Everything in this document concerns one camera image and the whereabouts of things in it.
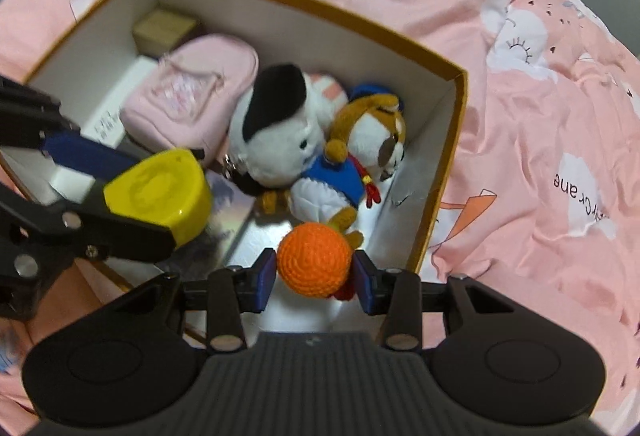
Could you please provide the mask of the orange crochet ball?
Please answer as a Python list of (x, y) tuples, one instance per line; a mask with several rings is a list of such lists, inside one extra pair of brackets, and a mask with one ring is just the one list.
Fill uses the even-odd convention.
[(346, 302), (355, 296), (350, 278), (354, 250), (335, 229), (305, 222), (293, 228), (277, 248), (277, 271), (298, 295), (335, 298)]

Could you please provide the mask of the portrait photo card box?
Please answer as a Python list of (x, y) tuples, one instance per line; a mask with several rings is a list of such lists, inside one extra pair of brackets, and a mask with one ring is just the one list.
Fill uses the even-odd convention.
[(205, 176), (213, 196), (205, 229), (169, 260), (158, 264), (160, 270), (178, 274), (183, 281), (204, 280), (224, 266), (254, 208), (255, 199), (224, 176), (211, 170)]

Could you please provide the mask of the yellow plastic container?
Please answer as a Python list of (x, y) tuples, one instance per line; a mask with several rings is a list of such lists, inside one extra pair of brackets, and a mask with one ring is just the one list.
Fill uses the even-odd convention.
[(213, 206), (204, 170), (189, 149), (157, 152), (103, 188), (114, 214), (168, 228), (181, 248), (205, 229)]

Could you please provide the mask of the pink small pouch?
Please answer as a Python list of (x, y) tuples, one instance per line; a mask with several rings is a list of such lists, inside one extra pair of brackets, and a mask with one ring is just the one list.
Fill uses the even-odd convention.
[(160, 58), (119, 112), (126, 133), (151, 152), (188, 148), (216, 158), (232, 113), (253, 85), (259, 66), (253, 46), (231, 35), (208, 34)]

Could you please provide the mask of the brown sailor plush toy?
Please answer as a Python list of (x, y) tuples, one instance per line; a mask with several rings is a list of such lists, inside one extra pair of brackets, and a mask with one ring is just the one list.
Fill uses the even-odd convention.
[(404, 159), (406, 137), (400, 97), (382, 85), (360, 84), (334, 118), (322, 153), (294, 184), (263, 193), (258, 211), (287, 210), (301, 222), (320, 222), (356, 250), (363, 242), (363, 234), (352, 228), (359, 205), (381, 202), (378, 184)]

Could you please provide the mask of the gold gift box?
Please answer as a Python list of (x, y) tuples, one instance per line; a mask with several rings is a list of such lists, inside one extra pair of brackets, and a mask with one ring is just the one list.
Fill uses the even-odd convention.
[(156, 8), (134, 24), (131, 34), (140, 55), (160, 58), (200, 35), (201, 30), (197, 18)]

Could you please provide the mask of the white black plush toy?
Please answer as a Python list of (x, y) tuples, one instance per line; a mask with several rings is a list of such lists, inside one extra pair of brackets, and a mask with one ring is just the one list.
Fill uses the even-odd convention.
[(293, 63), (261, 70), (233, 111), (226, 171), (249, 196), (286, 188), (320, 154), (347, 92), (329, 74)]

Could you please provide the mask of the orange cardboard storage box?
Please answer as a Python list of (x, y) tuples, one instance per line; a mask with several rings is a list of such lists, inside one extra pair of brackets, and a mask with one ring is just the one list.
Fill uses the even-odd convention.
[(204, 151), (208, 226), (162, 263), (188, 280), (337, 217), (376, 266), (418, 271), (466, 93), (451, 62), (320, 0), (102, 0), (28, 81), (104, 144)]

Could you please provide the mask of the pink cloud print duvet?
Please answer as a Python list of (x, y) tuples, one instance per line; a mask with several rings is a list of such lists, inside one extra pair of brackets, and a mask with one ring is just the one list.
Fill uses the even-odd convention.
[[(75, 0), (2, 0), (1, 67), (24, 80)], [(421, 268), (464, 272), (584, 336), (594, 417), (639, 419), (639, 63), (581, 0), (326, 0), (457, 63), (469, 97)]]

